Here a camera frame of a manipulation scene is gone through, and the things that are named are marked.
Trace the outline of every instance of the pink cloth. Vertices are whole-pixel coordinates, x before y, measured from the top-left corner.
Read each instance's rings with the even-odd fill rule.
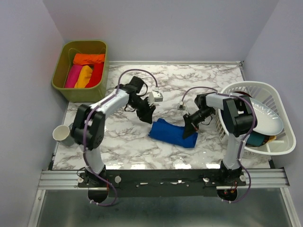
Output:
[[[74,88],[78,81],[82,65],[73,65],[68,73],[64,88]]]

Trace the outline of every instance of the yellow cloth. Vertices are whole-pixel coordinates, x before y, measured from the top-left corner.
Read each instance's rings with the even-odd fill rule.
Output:
[[[90,68],[90,66],[83,66],[74,88],[85,88],[85,86],[89,83],[92,72],[93,70]]]

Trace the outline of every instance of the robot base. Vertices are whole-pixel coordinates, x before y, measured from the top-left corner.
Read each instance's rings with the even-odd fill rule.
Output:
[[[104,179],[116,187],[121,197],[174,197],[174,196],[207,196],[221,195],[218,186],[245,186],[241,181],[240,169],[226,171],[221,164],[220,169],[177,169],[177,170],[103,170]],[[89,190],[89,198],[102,202],[105,198],[114,197],[113,190],[100,181],[92,173],[85,170],[80,174],[83,182],[80,188],[103,188]]]

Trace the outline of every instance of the white plate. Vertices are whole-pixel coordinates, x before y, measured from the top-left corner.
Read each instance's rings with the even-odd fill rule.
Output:
[[[232,94],[236,96],[242,95],[239,93]],[[250,101],[258,120],[254,131],[268,136],[275,136],[282,132],[284,125],[278,114],[254,98],[250,98]]]

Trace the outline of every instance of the paper cup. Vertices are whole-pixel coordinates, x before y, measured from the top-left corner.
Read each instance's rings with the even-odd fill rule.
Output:
[[[71,137],[71,125],[59,125],[53,131],[53,139],[59,143],[70,147],[75,143],[73,137]]]

